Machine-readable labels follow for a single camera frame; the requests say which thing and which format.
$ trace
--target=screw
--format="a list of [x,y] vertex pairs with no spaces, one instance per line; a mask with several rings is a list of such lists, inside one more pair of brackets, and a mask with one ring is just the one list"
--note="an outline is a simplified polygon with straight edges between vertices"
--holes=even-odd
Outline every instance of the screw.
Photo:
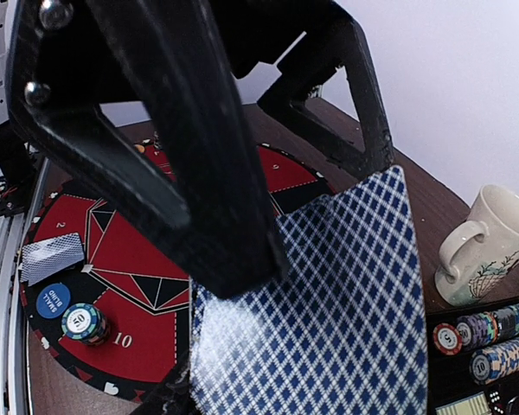
[[73,5],[61,0],[44,0],[38,12],[43,28],[59,30],[73,20]]
[[50,99],[50,87],[38,82],[27,82],[25,86],[25,101],[31,106],[40,106]]

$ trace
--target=red poker chip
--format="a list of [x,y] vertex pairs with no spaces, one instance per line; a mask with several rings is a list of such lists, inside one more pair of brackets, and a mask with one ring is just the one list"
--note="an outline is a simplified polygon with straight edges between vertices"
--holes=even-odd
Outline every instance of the red poker chip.
[[461,334],[447,322],[442,322],[432,331],[434,347],[446,356],[454,356],[461,351]]

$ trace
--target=blue button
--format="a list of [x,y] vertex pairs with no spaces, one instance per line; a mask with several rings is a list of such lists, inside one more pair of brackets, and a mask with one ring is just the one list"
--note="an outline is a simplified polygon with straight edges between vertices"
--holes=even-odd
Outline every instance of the blue button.
[[60,317],[71,301],[71,292],[64,284],[51,284],[38,295],[36,311],[42,317],[53,319]]

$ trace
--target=blue diamond pattern card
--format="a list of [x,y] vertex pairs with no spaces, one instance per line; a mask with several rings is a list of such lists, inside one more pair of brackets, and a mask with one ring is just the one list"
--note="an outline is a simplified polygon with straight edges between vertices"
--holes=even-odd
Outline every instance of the blue diamond pattern card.
[[288,278],[220,300],[194,284],[204,414],[426,413],[420,261],[400,167],[277,219]]

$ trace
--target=red circular mat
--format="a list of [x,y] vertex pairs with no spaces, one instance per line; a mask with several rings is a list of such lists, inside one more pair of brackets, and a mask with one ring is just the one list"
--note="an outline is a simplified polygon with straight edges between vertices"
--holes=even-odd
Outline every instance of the red circular mat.
[[[165,154],[145,145],[145,155],[172,176]],[[289,213],[332,194],[316,171],[267,144],[258,147],[276,214]],[[141,402],[189,347],[189,276],[136,231],[107,201],[71,181],[51,194],[25,243],[78,233],[86,265],[28,287],[21,298],[42,346],[69,373],[97,389]],[[96,348],[63,336],[61,319],[43,318],[36,299],[62,283],[69,304],[90,303],[112,322],[108,341]]]

